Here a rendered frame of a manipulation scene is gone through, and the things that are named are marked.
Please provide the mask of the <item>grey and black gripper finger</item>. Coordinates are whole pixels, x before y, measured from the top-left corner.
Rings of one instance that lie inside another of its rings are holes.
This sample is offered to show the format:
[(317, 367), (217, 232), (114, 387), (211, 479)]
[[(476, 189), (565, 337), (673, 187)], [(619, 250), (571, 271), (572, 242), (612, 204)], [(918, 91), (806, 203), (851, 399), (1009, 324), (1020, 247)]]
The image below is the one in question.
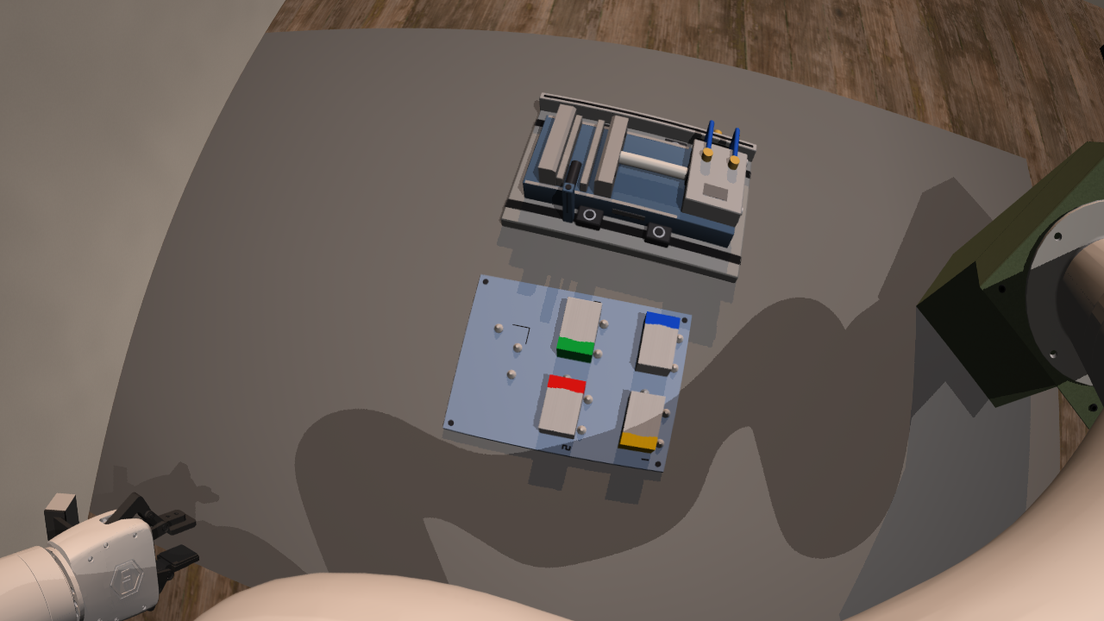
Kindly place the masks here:
[(157, 573), (160, 592), (167, 581), (171, 580), (176, 573), (182, 568), (188, 567), (191, 564), (198, 561), (198, 554), (190, 550), (185, 545), (179, 545), (174, 548), (170, 548), (160, 555), (157, 555)]
[(155, 512), (150, 511), (147, 502), (137, 492), (132, 492), (118, 511), (113, 512), (113, 516), (105, 522), (105, 525), (110, 525), (116, 520), (131, 519), (136, 512), (151, 527), (153, 540), (166, 533), (173, 536), (197, 527), (197, 519), (185, 515), (185, 512), (182, 511), (169, 511), (160, 516), (155, 515)]

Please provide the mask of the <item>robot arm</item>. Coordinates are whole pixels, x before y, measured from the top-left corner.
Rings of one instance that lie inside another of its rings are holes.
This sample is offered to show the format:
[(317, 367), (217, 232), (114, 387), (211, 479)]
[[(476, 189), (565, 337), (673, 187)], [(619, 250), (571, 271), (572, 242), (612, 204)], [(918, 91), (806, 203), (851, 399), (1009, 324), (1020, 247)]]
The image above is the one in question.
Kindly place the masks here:
[[(1026, 319), (1045, 360), (1093, 386), (1104, 406), (1104, 199), (1045, 231), (1026, 275)], [(76, 494), (57, 492), (44, 516), (47, 540), (78, 525)], [(78, 621), (72, 599), (45, 548), (0, 558), (0, 621)], [(240, 591), (194, 621), (573, 620), (403, 575), (305, 573)], [(1104, 408), (1013, 525), (943, 573), (843, 621), (1104, 621)]]

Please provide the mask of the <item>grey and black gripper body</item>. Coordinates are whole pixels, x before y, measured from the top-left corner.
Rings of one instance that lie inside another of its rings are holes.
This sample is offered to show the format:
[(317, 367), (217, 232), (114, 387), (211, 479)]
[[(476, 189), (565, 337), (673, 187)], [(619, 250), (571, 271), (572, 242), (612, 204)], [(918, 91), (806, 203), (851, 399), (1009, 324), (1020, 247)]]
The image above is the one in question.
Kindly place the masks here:
[(66, 573), (78, 621), (123, 621), (158, 604), (153, 533), (139, 518), (105, 525), (113, 512), (47, 540), (45, 550)]

